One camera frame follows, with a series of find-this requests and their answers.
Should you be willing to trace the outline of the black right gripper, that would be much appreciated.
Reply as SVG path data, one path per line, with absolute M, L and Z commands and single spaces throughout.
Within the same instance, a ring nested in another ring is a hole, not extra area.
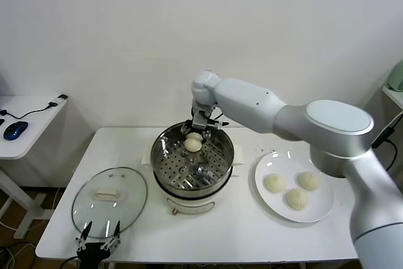
M 188 124 L 184 123 L 182 124 L 180 128 L 180 133 L 183 138 L 186 137 L 186 135 L 189 132 L 197 132 L 197 133 L 202 133 L 202 137 L 204 141 L 211 141 L 212 139 L 212 131 L 208 129 L 208 123 L 209 119 L 207 120 L 188 120 Z

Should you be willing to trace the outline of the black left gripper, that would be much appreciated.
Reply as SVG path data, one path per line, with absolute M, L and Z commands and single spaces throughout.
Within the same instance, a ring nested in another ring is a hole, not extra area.
M 116 250 L 120 245 L 120 220 L 117 222 L 112 238 L 104 243 L 88 243 L 89 232 L 92 222 L 84 224 L 84 229 L 79 238 L 76 238 L 77 257 L 79 258 L 79 269 L 97 269 L 98 265 L 109 258 L 110 250 Z

